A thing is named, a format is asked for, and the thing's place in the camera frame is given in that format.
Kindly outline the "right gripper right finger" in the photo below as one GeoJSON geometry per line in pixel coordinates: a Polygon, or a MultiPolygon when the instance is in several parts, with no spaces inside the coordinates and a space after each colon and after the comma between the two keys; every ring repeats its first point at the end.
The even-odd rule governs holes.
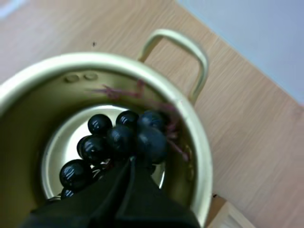
{"type": "Polygon", "coordinates": [[[148,169],[130,159],[130,175],[121,205],[116,212],[116,228],[199,228],[194,213],[159,189],[148,169]]]}

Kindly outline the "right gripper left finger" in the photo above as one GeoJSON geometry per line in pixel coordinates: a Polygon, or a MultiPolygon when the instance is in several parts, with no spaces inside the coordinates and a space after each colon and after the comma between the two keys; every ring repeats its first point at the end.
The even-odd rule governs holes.
{"type": "Polygon", "coordinates": [[[70,198],[33,210],[22,228],[96,228],[111,225],[130,180],[131,161],[118,163],[100,180],[70,198]]]}

